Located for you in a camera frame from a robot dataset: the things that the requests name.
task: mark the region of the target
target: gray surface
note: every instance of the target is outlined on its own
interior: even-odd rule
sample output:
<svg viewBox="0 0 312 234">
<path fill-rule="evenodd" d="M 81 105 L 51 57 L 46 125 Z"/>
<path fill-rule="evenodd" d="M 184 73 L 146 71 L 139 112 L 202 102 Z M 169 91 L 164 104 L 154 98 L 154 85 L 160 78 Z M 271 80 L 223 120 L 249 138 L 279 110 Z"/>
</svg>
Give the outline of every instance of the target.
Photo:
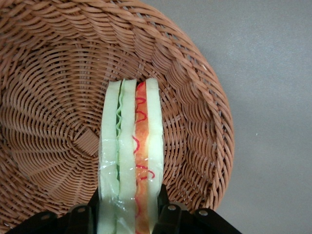
<svg viewBox="0 0 312 234">
<path fill-rule="evenodd" d="M 143 0 L 216 71 L 235 128 L 217 210 L 244 234 L 312 233 L 312 1 Z"/>
</svg>

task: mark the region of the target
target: clear plastic wrap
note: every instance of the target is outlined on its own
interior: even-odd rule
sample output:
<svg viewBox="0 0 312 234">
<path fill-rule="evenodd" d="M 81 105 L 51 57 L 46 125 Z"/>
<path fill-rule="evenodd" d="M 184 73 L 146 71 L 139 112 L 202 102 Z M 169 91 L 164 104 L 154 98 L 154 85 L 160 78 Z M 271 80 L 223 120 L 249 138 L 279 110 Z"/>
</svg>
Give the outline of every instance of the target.
<svg viewBox="0 0 312 234">
<path fill-rule="evenodd" d="M 99 143 L 98 234 L 148 234 L 163 177 L 161 109 L 155 79 L 110 82 Z"/>
</svg>

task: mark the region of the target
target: red squiggle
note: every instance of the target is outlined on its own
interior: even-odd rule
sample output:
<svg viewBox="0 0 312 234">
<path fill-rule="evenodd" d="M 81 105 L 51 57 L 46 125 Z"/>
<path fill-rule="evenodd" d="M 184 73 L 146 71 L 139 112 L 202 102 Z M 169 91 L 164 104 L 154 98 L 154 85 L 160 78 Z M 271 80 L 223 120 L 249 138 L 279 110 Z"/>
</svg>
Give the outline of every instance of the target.
<svg viewBox="0 0 312 234">
<path fill-rule="evenodd" d="M 139 119 L 136 121 L 136 123 L 139 123 L 141 121 L 145 121 L 147 119 L 147 114 L 144 113 L 143 111 L 136 111 L 137 114 L 142 114 L 143 115 L 143 118 L 142 119 Z"/>
<path fill-rule="evenodd" d="M 146 98 L 143 98 L 143 97 L 136 97 L 136 100 L 141 100 L 142 101 L 142 102 L 137 103 L 137 105 L 141 105 L 141 104 L 146 103 Z"/>
<path fill-rule="evenodd" d="M 141 168 L 141 169 L 145 169 L 145 170 L 148 169 L 146 166 L 142 166 L 142 165 L 136 165 L 136 168 Z M 155 178 L 155 173 L 153 171 L 151 171 L 151 170 L 148 170 L 148 172 L 152 174 L 152 179 L 154 179 Z M 145 180 L 145 179 L 147 179 L 147 176 L 141 177 L 140 179 L 141 180 Z"/>
<path fill-rule="evenodd" d="M 140 142 L 134 136 L 132 136 L 132 139 L 136 141 L 136 149 L 133 151 L 133 153 L 135 154 L 140 148 Z"/>
<path fill-rule="evenodd" d="M 148 172 L 152 173 L 152 179 L 154 179 L 155 178 L 155 173 L 153 171 L 151 171 L 151 170 L 148 170 Z"/>
</svg>

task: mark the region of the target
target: wicker basket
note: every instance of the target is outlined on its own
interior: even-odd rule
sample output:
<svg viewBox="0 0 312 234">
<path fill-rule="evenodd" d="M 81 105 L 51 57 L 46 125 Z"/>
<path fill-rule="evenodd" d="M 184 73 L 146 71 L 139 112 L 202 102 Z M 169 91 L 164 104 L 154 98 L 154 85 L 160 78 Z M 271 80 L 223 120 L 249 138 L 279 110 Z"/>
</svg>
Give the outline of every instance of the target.
<svg viewBox="0 0 312 234">
<path fill-rule="evenodd" d="M 90 199 L 108 82 L 148 77 L 161 89 L 170 200 L 216 209 L 232 116 L 185 33 L 136 0 L 0 1 L 0 232 Z"/>
</svg>

